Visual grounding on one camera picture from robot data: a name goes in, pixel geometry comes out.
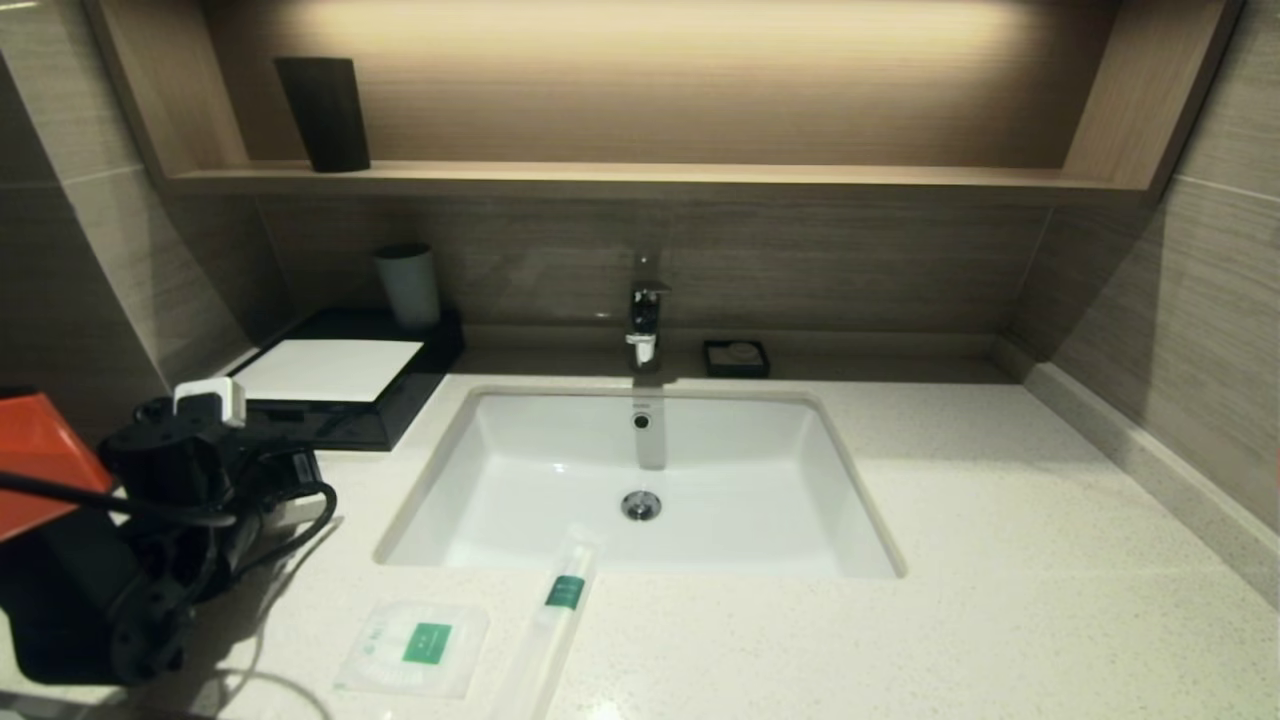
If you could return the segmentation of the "wooden wall shelf niche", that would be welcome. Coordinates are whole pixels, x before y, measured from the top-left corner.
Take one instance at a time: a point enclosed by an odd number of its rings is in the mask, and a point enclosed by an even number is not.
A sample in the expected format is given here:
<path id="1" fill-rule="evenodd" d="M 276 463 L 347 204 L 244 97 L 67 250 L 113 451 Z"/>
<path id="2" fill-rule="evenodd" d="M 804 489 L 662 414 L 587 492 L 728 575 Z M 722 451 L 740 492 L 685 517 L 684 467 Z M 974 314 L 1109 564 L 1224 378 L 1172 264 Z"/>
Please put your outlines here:
<path id="1" fill-rule="evenodd" d="M 1245 0 L 83 0 L 169 193 L 1153 202 Z M 273 60 L 355 61 L 319 174 Z"/>

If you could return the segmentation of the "black box white ribbed top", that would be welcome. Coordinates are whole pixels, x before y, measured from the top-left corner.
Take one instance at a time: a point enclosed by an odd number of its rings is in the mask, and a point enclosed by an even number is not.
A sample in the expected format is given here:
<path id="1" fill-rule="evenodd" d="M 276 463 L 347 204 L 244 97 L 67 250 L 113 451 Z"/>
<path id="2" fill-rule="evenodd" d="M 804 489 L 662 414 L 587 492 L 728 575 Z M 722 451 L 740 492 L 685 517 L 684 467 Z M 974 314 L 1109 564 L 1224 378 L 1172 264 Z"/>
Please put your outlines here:
<path id="1" fill-rule="evenodd" d="M 429 331 L 406 331 L 387 309 L 330 307 L 238 365 L 232 378 L 247 402 L 371 404 L 396 447 L 463 350 L 452 307 Z"/>

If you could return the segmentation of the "square frosted packet green label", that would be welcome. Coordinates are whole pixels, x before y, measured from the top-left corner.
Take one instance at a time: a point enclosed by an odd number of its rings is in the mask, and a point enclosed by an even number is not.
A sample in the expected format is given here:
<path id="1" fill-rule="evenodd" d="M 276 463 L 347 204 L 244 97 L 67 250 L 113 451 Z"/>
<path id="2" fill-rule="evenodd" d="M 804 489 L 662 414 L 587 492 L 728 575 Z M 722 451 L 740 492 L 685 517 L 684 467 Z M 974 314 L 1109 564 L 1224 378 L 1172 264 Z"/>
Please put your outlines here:
<path id="1" fill-rule="evenodd" d="M 365 619 L 334 687 L 381 694 L 462 700 L 490 626 L 477 606 L 401 601 Z"/>

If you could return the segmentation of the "long frosted toothbrush packet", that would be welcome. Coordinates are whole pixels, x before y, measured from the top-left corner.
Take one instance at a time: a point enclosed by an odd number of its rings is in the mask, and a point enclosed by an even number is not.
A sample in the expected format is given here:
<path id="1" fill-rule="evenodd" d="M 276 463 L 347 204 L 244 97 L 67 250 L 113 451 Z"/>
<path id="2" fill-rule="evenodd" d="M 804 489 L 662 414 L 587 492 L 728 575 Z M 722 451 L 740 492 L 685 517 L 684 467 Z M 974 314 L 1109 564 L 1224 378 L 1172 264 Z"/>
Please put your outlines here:
<path id="1" fill-rule="evenodd" d="M 605 536 L 582 523 L 567 528 L 550 579 L 525 619 L 486 720 L 547 720 L 604 546 Z"/>

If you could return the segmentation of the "pale grey cup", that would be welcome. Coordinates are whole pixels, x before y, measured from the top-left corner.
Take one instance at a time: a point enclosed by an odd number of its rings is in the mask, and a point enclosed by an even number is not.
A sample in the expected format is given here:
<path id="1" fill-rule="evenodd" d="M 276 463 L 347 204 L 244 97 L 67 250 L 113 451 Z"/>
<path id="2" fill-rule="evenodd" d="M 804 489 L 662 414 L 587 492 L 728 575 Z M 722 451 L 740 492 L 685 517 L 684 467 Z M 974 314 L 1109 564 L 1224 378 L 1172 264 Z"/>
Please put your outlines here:
<path id="1" fill-rule="evenodd" d="M 378 249 L 372 256 L 399 327 L 429 331 L 438 325 L 442 306 L 433 249 L 420 242 L 397 243 Z"/>

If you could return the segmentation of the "black soap dish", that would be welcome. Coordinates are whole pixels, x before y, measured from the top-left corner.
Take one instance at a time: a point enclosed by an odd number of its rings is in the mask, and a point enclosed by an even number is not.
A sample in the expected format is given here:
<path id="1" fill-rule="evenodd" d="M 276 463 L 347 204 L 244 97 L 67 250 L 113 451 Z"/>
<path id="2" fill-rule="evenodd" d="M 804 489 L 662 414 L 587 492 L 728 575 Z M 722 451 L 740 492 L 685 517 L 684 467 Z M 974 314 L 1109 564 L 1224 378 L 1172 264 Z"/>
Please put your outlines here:
<path id="1" fill-rule="evenodd" d="M 721 350 L 726 345 L 732 342 L 750 342 L 754 343 L 762 352 L 764 363 L 760 366 L 733 366 L 730 364 L 723 364 L 723 351 Z M 771 375 L 771 360 L 768 359 L 767 351 L 763 345 L 755 341 L 745 340 L 730 340 L 730 341 L 713 341 L 708 340 L 703 342 L 703 357 L 705 363 L 707 374 L 710 378 L 721 379 L 765 379 Z"/>

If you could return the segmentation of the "dark tapered cup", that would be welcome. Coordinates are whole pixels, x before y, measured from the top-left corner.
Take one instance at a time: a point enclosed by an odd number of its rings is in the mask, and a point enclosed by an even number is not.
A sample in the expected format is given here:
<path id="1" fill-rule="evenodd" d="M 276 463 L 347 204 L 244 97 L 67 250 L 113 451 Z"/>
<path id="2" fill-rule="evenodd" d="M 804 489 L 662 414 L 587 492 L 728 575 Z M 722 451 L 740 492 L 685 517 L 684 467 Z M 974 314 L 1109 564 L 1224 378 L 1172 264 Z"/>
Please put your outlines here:
<path id="1" fill-rule="evenodd" d="M 319 174 L 372 167 L 355 61 L 335 56 L 273 60 L 311 169 Z"/>

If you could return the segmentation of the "chrome faucet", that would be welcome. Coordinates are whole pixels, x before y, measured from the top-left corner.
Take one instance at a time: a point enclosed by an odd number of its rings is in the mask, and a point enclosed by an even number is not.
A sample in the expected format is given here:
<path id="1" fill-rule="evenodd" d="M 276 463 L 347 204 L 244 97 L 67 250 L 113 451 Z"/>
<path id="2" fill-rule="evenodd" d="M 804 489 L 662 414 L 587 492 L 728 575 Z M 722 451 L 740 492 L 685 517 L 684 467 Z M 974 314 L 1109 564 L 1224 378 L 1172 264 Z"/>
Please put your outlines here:
<path id="1" fill-rule="evenodd" d="M 660 254 L 654 249 L 635 252 L 632 275 L 623 341 L 631 369 L 650 374 L 660 368 L 660 305 L 671 287 L 660 278 Z"/>

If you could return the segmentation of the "white ceramic sink basin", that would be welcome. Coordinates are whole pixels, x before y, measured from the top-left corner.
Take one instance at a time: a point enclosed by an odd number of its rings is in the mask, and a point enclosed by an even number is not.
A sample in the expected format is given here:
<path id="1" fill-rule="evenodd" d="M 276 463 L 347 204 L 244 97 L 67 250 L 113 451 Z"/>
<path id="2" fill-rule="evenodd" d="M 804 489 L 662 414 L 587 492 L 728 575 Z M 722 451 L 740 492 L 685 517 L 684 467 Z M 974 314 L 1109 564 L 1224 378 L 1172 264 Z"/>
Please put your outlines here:
<path id="1" fill-rule="evenodd" d="M 659 496 L 650 521 L 620 509 Z M 787 395 L 472 392 L 378 560 L 548 570 L 567 528 L 621 573 L 899 580 L 905 566 L 828 418 Z"/>

